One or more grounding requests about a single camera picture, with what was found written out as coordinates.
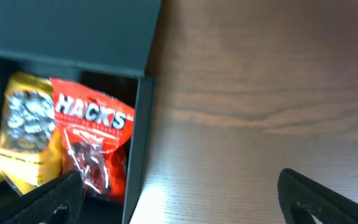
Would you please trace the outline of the dark green gift box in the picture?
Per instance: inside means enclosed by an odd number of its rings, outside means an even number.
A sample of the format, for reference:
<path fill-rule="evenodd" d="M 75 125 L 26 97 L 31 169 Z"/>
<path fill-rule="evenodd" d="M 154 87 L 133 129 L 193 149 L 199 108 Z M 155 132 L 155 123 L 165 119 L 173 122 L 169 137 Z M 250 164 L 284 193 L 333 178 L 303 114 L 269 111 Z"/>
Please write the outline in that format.
<path fill-rule="evenodd" d="M 87 198 L 80 223 L 129 223 L 144 183 L 160 1 L 0 1 L 0 121 L 12 73 L 82 82 L 134 105 L 124 205 Z"/>

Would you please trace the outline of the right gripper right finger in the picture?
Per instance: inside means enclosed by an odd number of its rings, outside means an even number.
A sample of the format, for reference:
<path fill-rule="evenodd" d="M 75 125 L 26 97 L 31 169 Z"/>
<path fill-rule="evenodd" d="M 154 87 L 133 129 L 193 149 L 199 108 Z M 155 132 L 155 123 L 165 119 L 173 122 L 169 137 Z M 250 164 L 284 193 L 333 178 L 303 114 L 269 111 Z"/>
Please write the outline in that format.
<path fill-rule="evenodd" d="M 358 223 L 358 203 L 293 169 L 282 169 L 277 192 L 286 223 Z"/>

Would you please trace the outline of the red Hacks candy bag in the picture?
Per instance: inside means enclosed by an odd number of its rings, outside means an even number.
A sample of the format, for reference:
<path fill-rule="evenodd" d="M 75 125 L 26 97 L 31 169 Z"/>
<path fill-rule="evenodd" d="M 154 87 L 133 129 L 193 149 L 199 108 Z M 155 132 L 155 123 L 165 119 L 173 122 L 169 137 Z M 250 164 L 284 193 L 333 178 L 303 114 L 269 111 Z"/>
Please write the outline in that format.
<path fill-rule="evenodd" d="M 55 122 L 67 151 L 65 171 L 80 172 L 92 195 L 123 203 L 126 194 L 126 152 L 135 110 L 82 84 L 51 78 Z"/>

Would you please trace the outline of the yellow candy bag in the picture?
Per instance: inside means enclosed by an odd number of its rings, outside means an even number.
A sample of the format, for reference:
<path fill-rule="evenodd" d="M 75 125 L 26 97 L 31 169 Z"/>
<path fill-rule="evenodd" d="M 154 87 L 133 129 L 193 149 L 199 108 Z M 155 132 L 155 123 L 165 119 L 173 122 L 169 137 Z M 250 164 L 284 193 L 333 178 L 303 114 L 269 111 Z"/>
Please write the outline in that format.
<path fill-rule="evenodd" d="M 55 178 L 65 154 L 55 125 L 53 88 L 46 78 L 17 72 L 4 94 L 0 127 L 0 183 L 23 195 Z"/>

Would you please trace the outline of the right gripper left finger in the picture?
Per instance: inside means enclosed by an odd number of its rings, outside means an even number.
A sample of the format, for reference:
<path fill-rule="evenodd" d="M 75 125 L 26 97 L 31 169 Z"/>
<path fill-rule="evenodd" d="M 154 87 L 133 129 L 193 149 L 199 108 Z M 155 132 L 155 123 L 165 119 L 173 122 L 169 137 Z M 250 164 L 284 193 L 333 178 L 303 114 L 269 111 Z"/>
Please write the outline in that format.
<path fill-rule="evenodd" d="M 85 197 L 82 178 L 71 170 L 0 208 L 1 223 L 75 223 Z"/>

